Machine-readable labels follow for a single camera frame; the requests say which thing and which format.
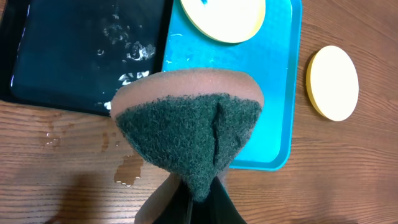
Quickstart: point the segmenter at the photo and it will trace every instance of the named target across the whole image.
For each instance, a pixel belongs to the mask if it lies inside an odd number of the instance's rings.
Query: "sponge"
[[[120,89],[111,116],[148,162],[177,174],[196,202],[244,147],[264,99],[247,74],[227,70],[157,73]]]

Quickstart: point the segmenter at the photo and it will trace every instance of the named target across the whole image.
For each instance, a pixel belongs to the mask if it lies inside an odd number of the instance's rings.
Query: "blue tray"
[[[264,109],[252,138],[230,168],[278,170],[289,158],[301,21],[301,0],[267,0],[260,31],[241,44],[224,44],[197,30],[180,1],[174,0],[163,71],[204,67],[242,71],[264,93]]]

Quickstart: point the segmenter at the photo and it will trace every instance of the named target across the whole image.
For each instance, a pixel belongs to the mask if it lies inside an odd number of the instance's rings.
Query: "yellow and white round pad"
[[[358,101],[358,76],[353,61],[339,47],[322,48],[307,70],[307,91],[312,105],[323,116],[342,121]]]
[[[266,15],[266,0],[181,0],[191,22],[208,37],[240,43],[253,37]]]

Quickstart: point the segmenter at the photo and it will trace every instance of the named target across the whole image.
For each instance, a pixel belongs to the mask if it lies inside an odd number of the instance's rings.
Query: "yellow disc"
[[[181,0],[191,22],[208,37],[240,43],[253,37],[266,15],[265,0]]]
[[[312,105],[323,116],[342,121],[358,101],[358,76],[353,61],[339,47],[322,48],[307,70],[307,91]]]

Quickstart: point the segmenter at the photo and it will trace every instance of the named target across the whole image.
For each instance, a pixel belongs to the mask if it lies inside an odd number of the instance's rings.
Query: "cone-shaped sponge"
[[[249,140],[264,99],[245,73],[198,69],[138,80],[111,104],[111,116],[133,148],[178,174],[201,202]]]

